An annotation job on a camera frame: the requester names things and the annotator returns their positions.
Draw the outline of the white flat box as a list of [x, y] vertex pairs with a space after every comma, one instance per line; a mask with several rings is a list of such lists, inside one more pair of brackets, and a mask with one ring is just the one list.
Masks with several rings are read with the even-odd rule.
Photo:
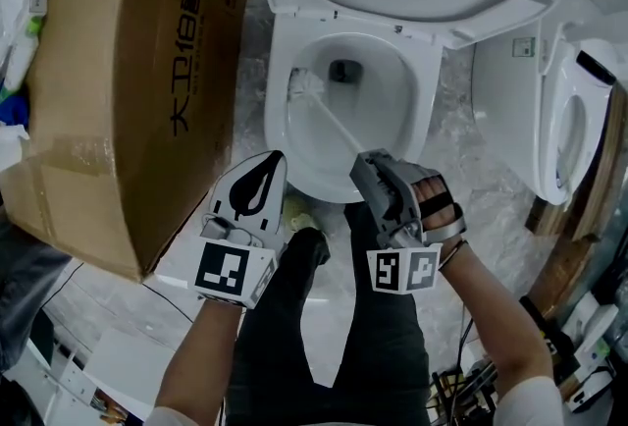
[[144, 336], [110, 328], [94, 348], [84, 372], [106, 387], [149, 403], [155, 401], [173, 355], [172, 349]]

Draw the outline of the white toilet brush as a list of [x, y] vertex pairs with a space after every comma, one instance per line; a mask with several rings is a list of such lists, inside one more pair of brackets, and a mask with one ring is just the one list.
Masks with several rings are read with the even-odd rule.
[[322, 114], [338, 130], [347, 146], [358, 155], [365, 151], [363, 145], [342, 124], [340, 119], [324, 103], [323, 94], [327, 90], [326, 84], [314, 72], [306, 68], [294, 68], [288, 79], [288, 101], [308, 100], [318, 107]]

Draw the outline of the white electronic device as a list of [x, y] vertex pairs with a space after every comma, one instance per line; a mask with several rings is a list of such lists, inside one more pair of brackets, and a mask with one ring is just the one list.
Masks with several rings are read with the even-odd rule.
[[574, 345], [578, 368], [572, 374], [575, 389], [565, 392], [565, 403], [575, 413], [612, 382], [606, 358], [610, 348], [603, 336], [619, 312], [615, 304], [599, 304], [585, 293], [573, 308], [561, 331]]

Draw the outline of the white toilet with raised lid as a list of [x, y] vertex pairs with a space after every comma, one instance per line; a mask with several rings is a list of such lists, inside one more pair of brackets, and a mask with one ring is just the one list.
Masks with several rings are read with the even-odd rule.
[[267, 0], [274, 16], [264, 136], [305, 194], [352, 203], [356, 155], [308, 100], [288, 101], [294, 68], [326, 84], [324, 103], [365, 150], [416, 161], [425, 144], [443, 53], [537, 20], [558, 0]]

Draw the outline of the person's dark trousers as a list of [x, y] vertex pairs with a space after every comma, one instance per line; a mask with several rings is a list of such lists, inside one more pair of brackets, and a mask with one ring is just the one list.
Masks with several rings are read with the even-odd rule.
[[311, 374], [300, 322], [318, 267], [331, 256], [323, 233], [298, 231], [256, 307], [245, 313], [226, 396], [226, 426], [429, 426], [429, 356], [412, 295], [377, 293], [367, 251], [376, 224], [365, 203], [344, 208], [356, 300], [331, 387]]

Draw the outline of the person's right hand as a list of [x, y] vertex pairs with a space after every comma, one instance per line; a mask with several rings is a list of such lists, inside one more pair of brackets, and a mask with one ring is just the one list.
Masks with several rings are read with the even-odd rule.
[[424, 204], [420, 210], [423, 230], [435, 234], [434, 240], [442, 244], [461, 241], [463, 212], [460, 205], [451, 200], [443, 179], [430, 177], [413, 184], [412, 188], [417, 202]]

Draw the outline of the white plastic rack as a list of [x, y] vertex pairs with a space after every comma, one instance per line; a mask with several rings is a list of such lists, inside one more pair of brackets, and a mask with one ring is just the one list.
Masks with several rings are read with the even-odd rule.
[[45, 426], [106, 426], [90, 403], [97, 387], [56, 346], [50, 360], [28, 341], [19, 361], [4, 377], [17, 382], [32, 401]]

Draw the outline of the white toilet paper roll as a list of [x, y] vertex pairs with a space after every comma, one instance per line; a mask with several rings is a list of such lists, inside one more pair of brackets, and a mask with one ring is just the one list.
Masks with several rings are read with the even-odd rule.
[[23, 125], [7, 126], [0, 123], [0, 172], [22, 161], [24, 141], [29, 141], [29, 135]]

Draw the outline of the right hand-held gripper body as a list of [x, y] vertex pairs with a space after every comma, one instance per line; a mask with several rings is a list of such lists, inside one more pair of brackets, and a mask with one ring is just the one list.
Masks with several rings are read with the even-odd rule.
[[425, 230], [421, 221], [414, 219], [380, 233], [379, 248], [367, 252], [372, 290], [403, 295], [433, 289], [445, 241], [465, 231], [465, 220], [459, 216], [438, 229]]

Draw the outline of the pile of white cleaning bottles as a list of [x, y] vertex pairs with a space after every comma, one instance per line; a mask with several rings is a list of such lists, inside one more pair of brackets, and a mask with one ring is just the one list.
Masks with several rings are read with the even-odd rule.
[[0, 101], [21, 89], [47, 7], [48, 0], [0, 0]]

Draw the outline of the white smart toilet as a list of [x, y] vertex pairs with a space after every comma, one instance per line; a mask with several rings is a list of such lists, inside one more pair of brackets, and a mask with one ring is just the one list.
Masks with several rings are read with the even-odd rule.
[[539, 22], [477, 44], [472, 108], [488, 149], [537, 197], [570, 201], [598, 148], [617, 53], [548, 37]]

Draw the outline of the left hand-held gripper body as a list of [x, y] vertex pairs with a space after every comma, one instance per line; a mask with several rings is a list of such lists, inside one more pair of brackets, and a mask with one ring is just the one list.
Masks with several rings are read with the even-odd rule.
[[216, 182], [191, 285], [204, 296], [254, 308], [285, 247], [283, 201], [288, 163], [280, 150], [254, 155]]

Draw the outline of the person's left forearm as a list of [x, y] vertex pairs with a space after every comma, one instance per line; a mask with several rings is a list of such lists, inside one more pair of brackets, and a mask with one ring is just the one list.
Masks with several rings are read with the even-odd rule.
[[171, 359], [155, 405], [213, 426], [230, 382], [242, 308], [207, 300]]

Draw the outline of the person's right forearm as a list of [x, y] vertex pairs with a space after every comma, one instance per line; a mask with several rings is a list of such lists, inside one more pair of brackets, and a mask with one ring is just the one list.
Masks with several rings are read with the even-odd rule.
[[504, 395], [536, 377], [553, 376], [550, 351], [533, 318], [462, 238], [442, 247], [441, 273], [460, 297], [497, 369]]

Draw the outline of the blue cloth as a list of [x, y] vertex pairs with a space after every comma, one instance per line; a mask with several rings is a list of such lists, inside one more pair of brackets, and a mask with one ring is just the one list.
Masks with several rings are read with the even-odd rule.
[[13, 94], [0, 102], [0, 123], [28, 128], [29, 104], [24, 95]]

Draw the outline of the large cardboard box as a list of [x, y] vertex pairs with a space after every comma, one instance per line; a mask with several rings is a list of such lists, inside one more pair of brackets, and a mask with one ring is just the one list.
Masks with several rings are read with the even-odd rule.
[[10, 220], [134, 281], [229, 164], [246, 0], [49, 0]]

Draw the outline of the person's white shirt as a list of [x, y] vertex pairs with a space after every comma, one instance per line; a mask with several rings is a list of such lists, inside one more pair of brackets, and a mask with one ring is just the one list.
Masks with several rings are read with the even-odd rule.
[[[512, 388], [497, 405], [492, 426], [564, 426], [563, 404], [555, 383], [534, 377]], [[199, 426], [168, 407], [156, 407], [143, 426]]]

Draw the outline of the person's left shoe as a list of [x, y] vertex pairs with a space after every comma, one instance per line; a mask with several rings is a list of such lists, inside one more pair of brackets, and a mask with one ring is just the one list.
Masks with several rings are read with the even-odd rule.
[[302, 197], [289, 194], [283, 203], [283, 222], [286, 230], [295, 234], [305, 229], [321, 230], [310, 205]]

